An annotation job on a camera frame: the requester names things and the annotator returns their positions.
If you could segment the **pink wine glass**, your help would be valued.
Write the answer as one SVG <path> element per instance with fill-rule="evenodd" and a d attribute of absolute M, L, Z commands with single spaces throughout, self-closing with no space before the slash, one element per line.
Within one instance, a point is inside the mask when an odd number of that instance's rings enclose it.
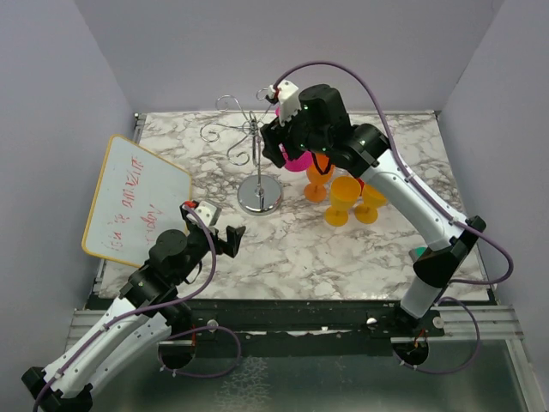
<path fill-rule="evenodd" d="M 286 150 L 287 137 L 284 136 L 279 145 L 283 159 L 285 160 L 284 168 L 291 173 L 299 173 L 305 171 L 312 163 L 312 154 L 310 151 L 303 151 L 299 154 L 299 157 L 295 160 L 291 160 L 288 157 Z"/>

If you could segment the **orange wine glass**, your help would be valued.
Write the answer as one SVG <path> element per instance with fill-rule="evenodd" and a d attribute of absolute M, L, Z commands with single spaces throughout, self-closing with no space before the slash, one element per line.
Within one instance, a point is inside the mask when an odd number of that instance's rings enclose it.
<path fill-rule="evenodd" d="M 304 196 L 313 203 L 320 203 L 327 196 L 325 185 L 331 179 L 335 166 L 325 154 L 313 154 L 312 164 L 306 170 L 309 184 L 304 188 Z"/>

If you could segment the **chrome wine glass rack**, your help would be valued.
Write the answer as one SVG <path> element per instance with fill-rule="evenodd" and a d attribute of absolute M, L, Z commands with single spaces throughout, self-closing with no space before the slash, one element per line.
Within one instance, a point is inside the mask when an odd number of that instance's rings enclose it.
<path fill-rule="evenodd" d="M 218 112 L 230 112 L 231 105 L 236 106 L 243 120 L 238 125 L 222 124 L 211 121 L 199 130 L 200 138 L 207 143 L 220 140 L 224 131 L 241 133 L 235 143 L 226 150 L 226 159 L 236 167 L 249 163 L 254 167 L 254 173 L 242 180 L 237 190 L 237 201 L 240 208 L 249 215 L 263 216 L 275 212 L 283 199 L 280 182 L 262 171 L 262 137 L 260 127 L 267 115 L 274 110 L 274 104 L 269 103 L 261 114 L 243 109 L 238 99 L 231 94 L 224 94 L 215 102 Z"/>

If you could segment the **yellow wine glass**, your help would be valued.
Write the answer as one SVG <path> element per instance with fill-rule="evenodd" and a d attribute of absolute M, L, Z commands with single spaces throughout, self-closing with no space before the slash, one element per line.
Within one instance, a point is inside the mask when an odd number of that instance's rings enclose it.
<path fill-rule="evenodd" d="M 359 181 L 353 177 L 336 178 L 329 190 L 329 207 L 324 212 L 325 221 L 333 227 L 344 226 L 348 222 L 349 210 L 357 202 L 361 192 Z"/>
<path fill-rule="evenodd" d="M 387 198 L 370 185 L 362 188 L 362 203 L 355 207 L 356 219 L 364 224 L 372 224 L 378 218 L 378 210 L 387 204 Z"/>

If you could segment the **red wine glass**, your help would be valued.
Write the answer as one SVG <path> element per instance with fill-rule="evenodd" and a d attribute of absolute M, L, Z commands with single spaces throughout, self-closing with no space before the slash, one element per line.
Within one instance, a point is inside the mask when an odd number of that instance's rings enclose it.
<path fill-rule="evenodd" d="M 364 189 L 364 186 L 365 186 L 365 182 L 362 180 L 362 179 L 356 179 L 360 185 L 360 189 L 361 189 L 361 192 L 362 190 Z"/>

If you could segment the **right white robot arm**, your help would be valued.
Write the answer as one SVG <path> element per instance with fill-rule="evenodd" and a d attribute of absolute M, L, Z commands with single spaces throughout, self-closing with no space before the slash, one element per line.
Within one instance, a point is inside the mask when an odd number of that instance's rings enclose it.
<path fill-rule="evenodd" d="M 300 90 L 285 80 L 269 86 L 265 98 L 279 107 L 277 118 L 261 128 L 267 159 L 283 167 L 305 151 L 325 155 L 333 166 L 383 194 L 424 239 L 427 249 L 413 265 L 416 277 L 394 315 L 395 328 L 414 335 L 474 248 L 485 222 L 453 209 L 398 163 L 388 137 L 377 127 L 352 124 L 337 89 L 319 84 Z"/>

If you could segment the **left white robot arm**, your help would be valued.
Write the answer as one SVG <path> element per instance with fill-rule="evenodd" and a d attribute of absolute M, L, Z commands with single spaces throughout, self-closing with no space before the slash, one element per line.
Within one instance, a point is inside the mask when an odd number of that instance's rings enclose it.
<path fill-rule="evenodd" d="M 245 229 L 228 227 L 220 239 L 216 229 L 204 231 L 192 222 L 187 228 L 163 232 L 100 320 L 57 360 L 22 375 L 33 410 L 89 411 L 94 397 L 143 351 L 192 332 L 192 312 L 178 297 L 178 285 L 208 253 L 235 257 Z"/>

